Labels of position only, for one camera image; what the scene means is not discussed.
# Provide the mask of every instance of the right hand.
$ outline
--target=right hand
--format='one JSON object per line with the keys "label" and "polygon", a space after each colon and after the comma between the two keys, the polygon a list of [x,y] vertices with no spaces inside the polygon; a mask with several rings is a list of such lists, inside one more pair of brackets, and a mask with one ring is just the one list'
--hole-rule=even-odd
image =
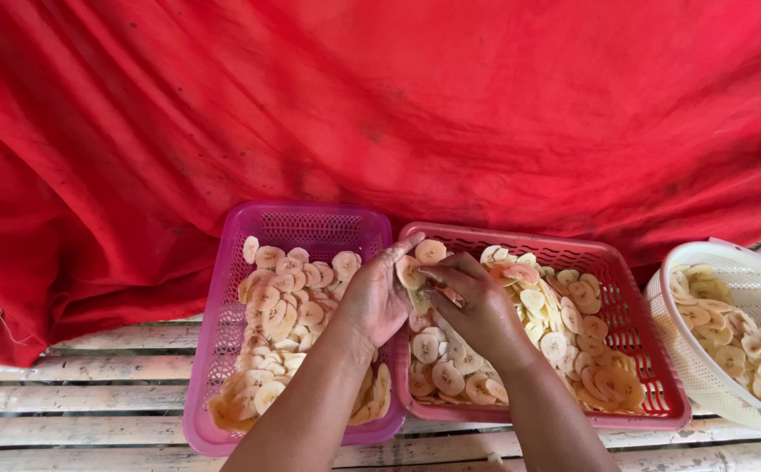
{"label": "right hand", "polygon": [[421,289],[438,313],[494,369],[523,370],[538,357],[505,289],[469,253],[455,253],[437,265],[422,265],[418,271],[462,296],[460,308],[434,287]]}

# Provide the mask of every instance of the fingers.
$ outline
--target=fingers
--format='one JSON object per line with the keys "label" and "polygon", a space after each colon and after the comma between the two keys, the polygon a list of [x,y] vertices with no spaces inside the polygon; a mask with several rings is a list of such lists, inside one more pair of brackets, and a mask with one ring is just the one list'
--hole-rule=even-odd
{"label": "fingers", "polygon": [[480,265],[480,262],[467,252],[455,253],[450,257],[444,258],[438,264],[444,267],[452,267],[478,281],[488,280],[490,277],[489,273]]}
{"label": "fingers", "polygon": [[480,283],[476,279],[452,267],[421,265],[418,267],[418,272],[423,273],[439,284],[446,284],[451,290],[465,299],[470,299],[481,291],[479,288]]}
{"label": "fingers", "polygon": [[420,290],[420,293],[436,307],[438,313],[444,316],[451,326],[459,326],[459,322],[464,318],[465,314],[461,308],[450,301],[447,295],[432,287],[425,287]]}
{"label": "fingers", "polygon": [[416,247],[418,243],[423,241],[424,237],[425,234],[420,231],[415,234],[410,234],[401,241],[398,241],[389,246],[374,260],[376,260],[378,264],[381,264],[386,269],[389,269],[395,265],[395,262],[398,262],[400,258],[404,257],[404,254],[412,251],[412,248]]}

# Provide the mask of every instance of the red cloth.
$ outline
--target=red cloth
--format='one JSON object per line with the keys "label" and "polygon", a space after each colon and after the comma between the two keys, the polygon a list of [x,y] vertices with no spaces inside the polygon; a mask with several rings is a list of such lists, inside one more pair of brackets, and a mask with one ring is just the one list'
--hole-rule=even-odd
{"label": "red cloth", "polygon": [[0,0],[0,363],[200,310],[255,199],[751,243],[761,3]]}

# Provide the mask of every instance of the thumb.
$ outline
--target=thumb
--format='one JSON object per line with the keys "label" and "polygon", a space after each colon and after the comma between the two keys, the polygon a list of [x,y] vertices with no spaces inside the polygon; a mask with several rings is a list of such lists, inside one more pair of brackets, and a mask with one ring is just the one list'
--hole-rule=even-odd
{"label": "thumb", "polygon": [[433,287],[424,287],[420,293],[432,303],[438,314],[448,320],[453,329],[458,331],[457,327],[464,324],[465,313],[447,295]]}

